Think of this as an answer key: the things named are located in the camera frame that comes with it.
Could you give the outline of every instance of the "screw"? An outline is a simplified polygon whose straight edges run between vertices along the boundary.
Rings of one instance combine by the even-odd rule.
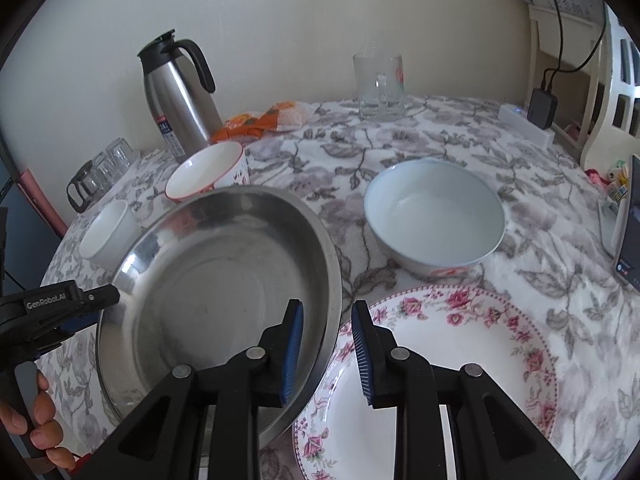
[[[409,351],[406,348],[398,346],[391,351],[391,357],[396,361],[404,361],[409,358]]]
[[[465,365],[465,374],[470,377],[480,377],[482,375],[482,367],[476,363]]]
[[[189,365],[177,365],[172,374],[176,379],[184,379],[191,375],[191,367]]]
[[[246,351],[246,356],[249,359],[262,359],[265,354],[264,348],[260,346],[252,346]]]

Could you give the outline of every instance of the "plate rim with pink roses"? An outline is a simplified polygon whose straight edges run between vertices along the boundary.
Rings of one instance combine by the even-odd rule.
[[[529,399],[520,408],[547,438],[551,436],[558,406],[557,358],[532,320],[505,298],[473,286],[427,285],[383,298],[369,309],[375,324],[390,329],[398,322],[428,320],[431,312],[445,312],[450,326],[478,322],[488,330],[494,326],[507,328],[514,347],[511,357],[522,360],[522,380],[530,385]],[[331,434],[322,420],[337,388],[337,371],[355,361],[351,322],[347,322],[340,327],[318,389],[291,428],[294,452],[305,480],[346,480],[332,474],[337,460],[325,454],[324,443]]]

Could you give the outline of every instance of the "thermos handle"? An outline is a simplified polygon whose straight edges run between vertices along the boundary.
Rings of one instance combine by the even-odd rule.
[[[78,196],[82,200],[81,204],[76,202],[71,197],[71,195],[69,195],[69,186],[71,186],[72,184],[76,188],[76,191],[78,192]],[[71,182],[69,182],[66,185],[66,198],[69,200],[69,203],[71,204],[71,207],[76,210],[76,213],[84,213],[86,211],[87,206],[89,205],[88,202],[84,198],[82,198],[82,195],[80,194],[80,188],[78,187],[78,183],[76,181],[74,181],[74,180],[72,180]]]
[[[200,50],[200,47],[191,40],[180,40],[167,45],[162,51],[167,53],[176,48],[183,48],[187,51],[198,72],[200,84],[207,92],[213,94],[213,92],[216,91],[216,84],[213,81],[211,70],[209,70],[209,65],[207,65],[207,60],[204,59],[204,54]]]

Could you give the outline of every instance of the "power strip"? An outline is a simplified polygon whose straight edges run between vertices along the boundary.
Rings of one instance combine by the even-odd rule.
[[[554,142],[555,132],[551,128],[543,130],[530,123],[524,108],[510,104],[502,105],[498,112],[498,119],[512,126],[519,134],[540,148],[546,149]]]

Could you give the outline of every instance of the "white bowl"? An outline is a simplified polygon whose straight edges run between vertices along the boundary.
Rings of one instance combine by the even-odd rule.
[[[182,202],[198,193],[248,183],[244,147],[227,140],[207,146],[185,160],[169,177],[164,193],[174,202]]]
[[[423,158],[396,164],[369,184],[364,213],[382,250],[423,276],[465,272],[504,236],[502,203],[473,173]]]
[[[84,234],[78,247],[80,257],[103,269],[115,270],[141,233],[126,200],[113,200]]]

